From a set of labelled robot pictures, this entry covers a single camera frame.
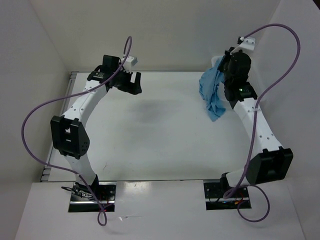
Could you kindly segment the light blue shorts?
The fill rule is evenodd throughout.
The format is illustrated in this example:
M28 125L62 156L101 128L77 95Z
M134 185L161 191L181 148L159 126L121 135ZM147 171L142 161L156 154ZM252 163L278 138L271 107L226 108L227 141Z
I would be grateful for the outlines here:
M224 83L224 74L216 67L211 67L201 75L198 82L198 92L205 102L207 115L212 122L215 122L226 111L218 95L219 86Z

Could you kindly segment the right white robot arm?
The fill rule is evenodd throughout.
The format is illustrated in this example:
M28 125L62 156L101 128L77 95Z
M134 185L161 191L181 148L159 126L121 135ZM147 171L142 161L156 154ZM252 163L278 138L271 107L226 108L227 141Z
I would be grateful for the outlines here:
M230 47L218 65L223 73L224 98L230 104L248 134L249 160L243 169L222 174L219 191L230 197L237 186L258 185L285 178L294 154L284 148L272 132L260 108L258 95L249 83L251 58L242 50Z

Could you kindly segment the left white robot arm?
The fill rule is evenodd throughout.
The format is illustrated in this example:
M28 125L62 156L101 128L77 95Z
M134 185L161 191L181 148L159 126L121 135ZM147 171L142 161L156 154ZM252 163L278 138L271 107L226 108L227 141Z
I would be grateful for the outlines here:
M88 75L83 94L61 116L53 116L50 121L53 147L76 172L75 186L71 191L82 192L89 200L96 199L101 193L98 175L93 171L87 154L90 147L87 121L110 89L117 88L132 95L142 93L141 73L137 72L134 82L131 81L132 69L137 62L133 56L104 55L102 64Z

